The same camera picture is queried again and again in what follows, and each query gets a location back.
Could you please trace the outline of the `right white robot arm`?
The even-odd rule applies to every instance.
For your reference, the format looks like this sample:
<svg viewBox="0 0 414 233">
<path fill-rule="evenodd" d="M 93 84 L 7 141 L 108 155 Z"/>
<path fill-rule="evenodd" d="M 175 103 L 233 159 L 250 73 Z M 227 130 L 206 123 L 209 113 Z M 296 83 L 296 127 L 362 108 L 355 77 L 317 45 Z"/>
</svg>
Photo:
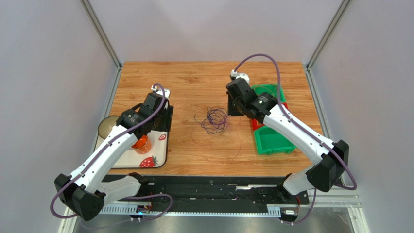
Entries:
<svg viewBox="0 0 414 233">
<path fill-rule="evenodd" d="M 286 176 L 280 184 L 282 192 L 297 195 L 312 188 L 330 191 L 347 166 L 349 145 L 345 141 L 334 142 L 318 134 L 279 104 L 274 96 L 257 95 L 243 78 L 232 80 L 226 88 L 232 116 L 247 116 L 273 129 L 311 161 L 309 168 Z"/>
</svg>

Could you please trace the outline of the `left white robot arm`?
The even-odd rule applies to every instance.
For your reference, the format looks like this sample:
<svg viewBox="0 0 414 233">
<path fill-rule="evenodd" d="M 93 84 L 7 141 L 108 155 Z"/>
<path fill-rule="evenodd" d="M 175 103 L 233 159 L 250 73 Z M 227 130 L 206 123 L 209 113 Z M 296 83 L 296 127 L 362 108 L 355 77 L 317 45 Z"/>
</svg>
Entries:
<svg viewBox="0 0 414 233">
<path fill-rule="evenodd" d="M 173 106 L 170 90 L 150 92 L 143 103 L 124 111 L 101 145 L 69 175 L 59 174 L 54 185 L 56 196 L 50 204 L 54 210 L 57 199 L 84 221 L 95 218 L 108 204 L 135 196 L 148 180 L 136 172 L 117 181 L 103 182 L 107 172 L 139 139 L 151 131 L 169 132 Z"/>
</svg>

